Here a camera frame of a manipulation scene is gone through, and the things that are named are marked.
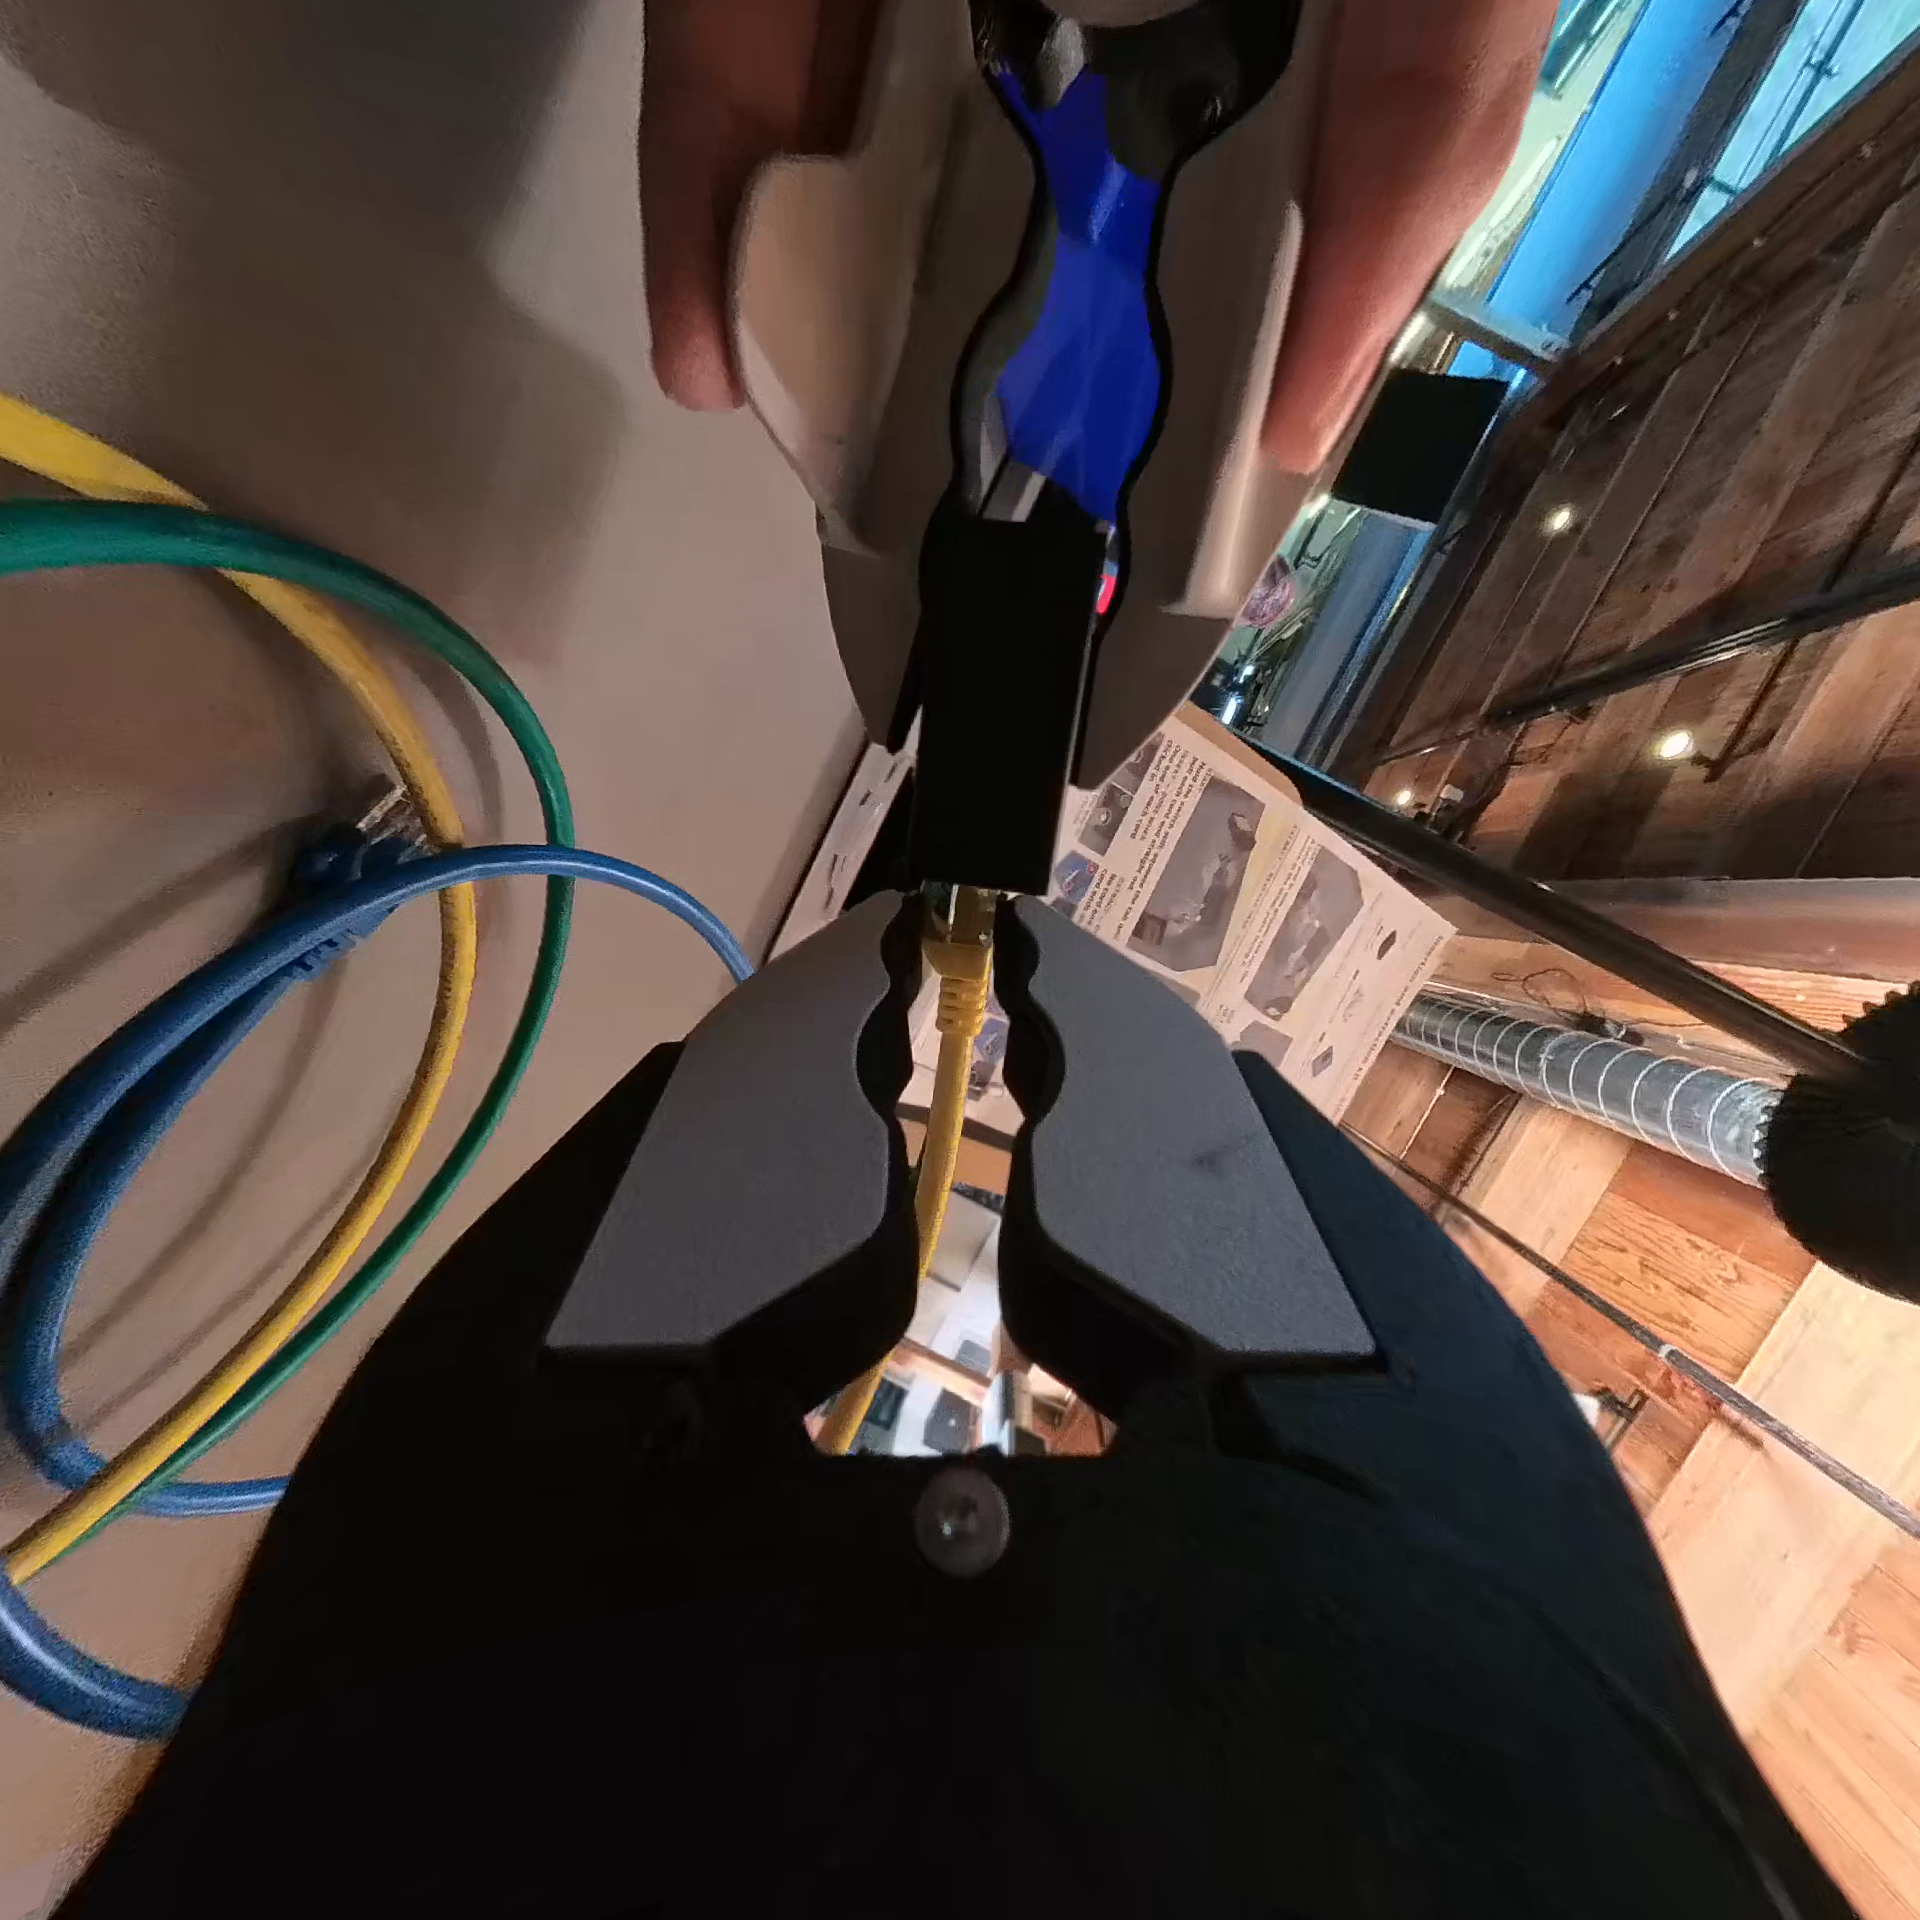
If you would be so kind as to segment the black fuzzy object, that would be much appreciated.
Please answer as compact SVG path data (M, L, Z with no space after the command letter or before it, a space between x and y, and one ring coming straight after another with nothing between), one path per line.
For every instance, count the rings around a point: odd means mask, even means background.
M1863 1006L1844 1037L1886 1080L1795 1072L1760 1133L1760 1184L1812 1260L1916 1302L1916 986Z

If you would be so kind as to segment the black metal rod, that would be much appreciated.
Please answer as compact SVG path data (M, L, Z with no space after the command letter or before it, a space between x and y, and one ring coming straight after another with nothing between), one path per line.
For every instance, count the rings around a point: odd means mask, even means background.
M1443 895L1462 898L1520 932L1561 946L1572 955L1617 974L1631 986L1715 1025L1794 1072L1828 1084L1864 1084L1886 1072L1886 1064L1859 1052L1851 1042L1808 1025L1702 969L1699 963L1658 946L1655 939L1609 922L1608 915L1566 898L1561 892L1516 877L1486 864L1478 852L1403 818L1382 802L1335 782L1333 775L1267 747L1252 753L1282 775L1303 808L1352 840L1368 856L1434 884Z

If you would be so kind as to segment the spiral metal duct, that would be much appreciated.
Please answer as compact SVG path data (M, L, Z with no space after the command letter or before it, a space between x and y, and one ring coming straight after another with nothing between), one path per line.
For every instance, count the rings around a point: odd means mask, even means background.
M1750 1068L1631 1037L1617 1023L1443 990L1407 1004L1392 1042L1743 1188L1765 1184L1760 1145L1782 1084Z

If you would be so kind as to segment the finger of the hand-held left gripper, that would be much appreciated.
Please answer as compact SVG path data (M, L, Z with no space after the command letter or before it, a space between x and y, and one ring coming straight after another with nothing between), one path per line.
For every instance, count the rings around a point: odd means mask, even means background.
M729 251L740 389L813 497L834 641L876 747L915 734L922 547L977 477L974 414L1033 309L1049 191L1021 84L1029 2L882 2L835 152L765 157Z
M1154 240L1158 428L1123 505L1126 568L1092 649L1073 784L1111 777L1219 653L1268 565L1302 477L1258 427L1303 246L1309 33L1162 190Z

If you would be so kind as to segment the black screen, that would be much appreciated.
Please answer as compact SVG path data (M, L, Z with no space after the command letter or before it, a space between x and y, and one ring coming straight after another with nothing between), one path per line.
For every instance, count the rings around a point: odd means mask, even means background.
M1434 527L1504 397L1507 383L1496 376L1387 370L1327 495L1375 516Z

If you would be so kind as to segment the blue plastic bin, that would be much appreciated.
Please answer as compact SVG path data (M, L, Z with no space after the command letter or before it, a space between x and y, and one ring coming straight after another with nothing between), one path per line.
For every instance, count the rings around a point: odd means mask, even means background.
M1041 212L990 383L1001 442L1014 466L1117 527L1162 394L1149 269L1169 143L1141 96L1093 66L1049 104L1007 66L989 75L1033 143Z

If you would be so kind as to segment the large glazed window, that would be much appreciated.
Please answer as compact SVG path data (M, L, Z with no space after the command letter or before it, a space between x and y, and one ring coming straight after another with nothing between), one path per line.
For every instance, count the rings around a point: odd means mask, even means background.
M1916 2L1641 2L1504 254L1450 280L1582 337L1913 33Z

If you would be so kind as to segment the person's left hand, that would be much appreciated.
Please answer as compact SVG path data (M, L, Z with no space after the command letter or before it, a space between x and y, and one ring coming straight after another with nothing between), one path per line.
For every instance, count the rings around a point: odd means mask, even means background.
M1311 475L1432 276L1499 186L1551 2L1340 2L1303 254L1258 442ZM648 2L638 124L643 299L662 391L736 408L733 228L752 176L841 154L876 2Z

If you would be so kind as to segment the cardboard box with printed sheet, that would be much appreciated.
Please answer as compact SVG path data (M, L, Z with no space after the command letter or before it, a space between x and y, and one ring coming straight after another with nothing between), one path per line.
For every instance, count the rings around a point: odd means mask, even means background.
M1341 1118L1452 925L1198 707L1071 789L1041 895Z

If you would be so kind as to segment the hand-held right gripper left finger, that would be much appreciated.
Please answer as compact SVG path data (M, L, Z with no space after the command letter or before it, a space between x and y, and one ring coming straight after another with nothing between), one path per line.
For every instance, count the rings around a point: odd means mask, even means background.
M848 1387L915 1307L897 1101L919 902L873 895L704 1016L549 1318L562 1362Z

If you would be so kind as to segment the black ethernet port block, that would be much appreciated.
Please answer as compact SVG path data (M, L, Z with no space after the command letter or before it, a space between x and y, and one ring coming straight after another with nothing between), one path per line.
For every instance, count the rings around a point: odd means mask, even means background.
M1109 541L1041 482L1029 516L989 520L942 497L919 558L915 884L1039 895L1083 720Z

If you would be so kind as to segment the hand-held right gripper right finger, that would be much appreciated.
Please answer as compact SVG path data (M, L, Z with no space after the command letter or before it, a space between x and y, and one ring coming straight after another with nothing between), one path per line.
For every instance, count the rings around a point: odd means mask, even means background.
M1379 1362L1223 1035L1037 898L994 911L1020 1107L997 1291L1014 1346L1109 1422L1169 1384Z

